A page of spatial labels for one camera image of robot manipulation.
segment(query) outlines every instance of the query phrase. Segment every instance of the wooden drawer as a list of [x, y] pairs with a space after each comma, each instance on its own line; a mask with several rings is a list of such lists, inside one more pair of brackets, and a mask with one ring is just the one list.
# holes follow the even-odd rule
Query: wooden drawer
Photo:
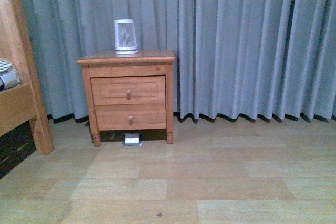
[[95, 105], [165, 104], [165, 76], [92, 78]]
[[98, 129], [139, 130], [166, 128], [165, 104], [96, 106]]
[[90, 77], [163, 76], [165, 73], [164, 64], [90, 66]]

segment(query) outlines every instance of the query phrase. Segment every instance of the curtain fold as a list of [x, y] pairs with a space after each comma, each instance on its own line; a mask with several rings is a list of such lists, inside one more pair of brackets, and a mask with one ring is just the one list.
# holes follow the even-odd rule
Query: curtain fold
[[114, 20], [139, 49], [172, 49], [180, 117], [336, 114], [336, 0], [23, 0], [47, 112], [87, 115], [78, 58], [114, 50]]

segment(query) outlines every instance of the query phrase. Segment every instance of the wooden bed frame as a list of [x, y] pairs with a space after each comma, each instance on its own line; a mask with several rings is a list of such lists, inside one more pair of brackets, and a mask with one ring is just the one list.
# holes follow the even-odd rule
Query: wooden bed frame
[[12, 62], [21, 84], [0, 92], [0, 136], [29, 120], [39, 154], [53, 151], [21, 0], [0, 0], [0, 59]]

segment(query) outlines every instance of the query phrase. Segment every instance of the white speaker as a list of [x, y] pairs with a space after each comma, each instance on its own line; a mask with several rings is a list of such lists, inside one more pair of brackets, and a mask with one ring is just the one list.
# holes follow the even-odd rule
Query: white speaker
[[138, 52], [134, 20], [117, 19], [114, 21], [116, 53], [120, 55]]

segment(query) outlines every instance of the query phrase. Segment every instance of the wooden nightstand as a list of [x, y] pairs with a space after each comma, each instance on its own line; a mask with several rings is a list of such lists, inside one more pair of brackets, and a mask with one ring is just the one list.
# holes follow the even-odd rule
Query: wooden nightstand
[[91, 134], [100, 131], [166, 129], [173, 137], [173, 62], [169, 50], [131, 55], [104, 52], [79, 59], [82, 66]]

